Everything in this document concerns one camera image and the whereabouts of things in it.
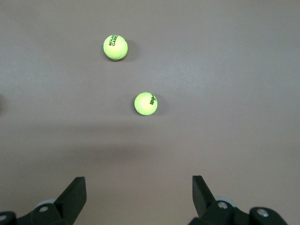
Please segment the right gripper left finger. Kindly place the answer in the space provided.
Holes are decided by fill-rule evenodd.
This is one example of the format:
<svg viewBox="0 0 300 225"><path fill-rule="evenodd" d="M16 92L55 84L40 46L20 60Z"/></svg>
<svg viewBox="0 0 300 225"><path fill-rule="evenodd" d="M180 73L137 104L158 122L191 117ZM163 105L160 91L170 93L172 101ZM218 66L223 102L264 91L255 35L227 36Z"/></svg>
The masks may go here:
<svg viewBox="0 0 300 225"><path fill-rule="evenodd" d="M2 225L72 225L87 200L84 177L76 177L53 203L37 206L17 218L13 211L0 213Z"/></svg>

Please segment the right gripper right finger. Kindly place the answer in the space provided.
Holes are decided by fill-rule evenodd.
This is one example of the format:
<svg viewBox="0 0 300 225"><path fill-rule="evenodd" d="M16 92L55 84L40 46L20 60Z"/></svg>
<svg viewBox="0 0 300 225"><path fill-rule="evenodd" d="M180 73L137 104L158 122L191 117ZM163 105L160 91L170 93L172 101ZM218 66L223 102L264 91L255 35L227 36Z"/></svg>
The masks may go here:
<svg viewBox="0 0 300 225"><path fill-rule="evenodd" d="M198 217L191 225L286 225L274 210L253 207L245 213L226 200L216 200L201 175L192 177L193 203Z"/></svg>

